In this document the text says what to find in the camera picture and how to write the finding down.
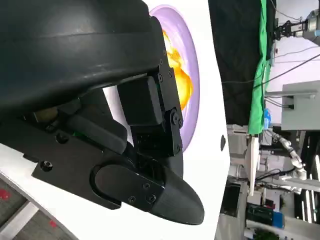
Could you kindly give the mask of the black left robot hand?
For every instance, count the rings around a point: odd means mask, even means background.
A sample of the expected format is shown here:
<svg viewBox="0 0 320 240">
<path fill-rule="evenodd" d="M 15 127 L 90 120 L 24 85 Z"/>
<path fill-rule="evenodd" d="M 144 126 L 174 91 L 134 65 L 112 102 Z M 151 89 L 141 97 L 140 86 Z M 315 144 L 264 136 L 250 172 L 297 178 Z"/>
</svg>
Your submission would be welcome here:
<svg viewBox="0 0 320 240">
<path fill-rule="evenodd" d="M 0 142 L 33 177 L 116 210 L 200 225 L 162 28 L 141 0 L 0 3 Z"/>
</svg>

